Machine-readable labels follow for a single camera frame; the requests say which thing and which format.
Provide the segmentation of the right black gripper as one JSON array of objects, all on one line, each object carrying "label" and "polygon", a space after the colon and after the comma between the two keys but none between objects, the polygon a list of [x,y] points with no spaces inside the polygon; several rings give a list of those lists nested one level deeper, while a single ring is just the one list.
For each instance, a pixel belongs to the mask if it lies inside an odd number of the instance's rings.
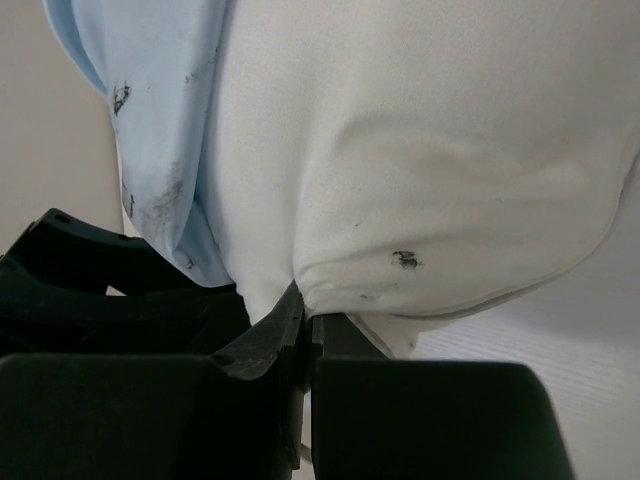
[{"label": "right black gripper", "polygon": [[[234,286],[201,287],[145,240],[48,210],[1,257],[2,477],[290,478],[297,287],[249,327]],[[182,353],[209,355],[164,355]]]}]

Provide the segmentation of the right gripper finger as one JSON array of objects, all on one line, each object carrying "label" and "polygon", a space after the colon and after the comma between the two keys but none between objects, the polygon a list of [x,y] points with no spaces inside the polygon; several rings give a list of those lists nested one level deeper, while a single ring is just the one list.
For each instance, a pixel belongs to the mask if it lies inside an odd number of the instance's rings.
[{"label": "right gripper finger", "polygon": [[549,396],[525,365],[392,360],[343,315],[312,321],[319,479],[571,479]]}]

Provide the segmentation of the white pillow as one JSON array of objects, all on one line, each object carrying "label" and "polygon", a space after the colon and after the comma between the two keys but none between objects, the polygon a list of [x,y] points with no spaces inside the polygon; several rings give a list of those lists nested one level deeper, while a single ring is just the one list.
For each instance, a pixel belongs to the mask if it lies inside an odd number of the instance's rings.
[{"label": "white pillow", "polygon": [[401,351],[564,275],[639,158],[635,1],[235,1],[203,200],[252,321],[290,284]]}]

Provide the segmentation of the light blue pillowcase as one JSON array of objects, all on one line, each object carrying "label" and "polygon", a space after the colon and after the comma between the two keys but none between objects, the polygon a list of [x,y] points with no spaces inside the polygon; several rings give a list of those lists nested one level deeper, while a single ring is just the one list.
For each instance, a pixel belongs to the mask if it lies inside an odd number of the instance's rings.
[{"label": "light blue pillowcase", "polygon": [[106,100],[124,212],[172,266],[230,284],[197,198],[226,1],[46,1],[51,28]]}]

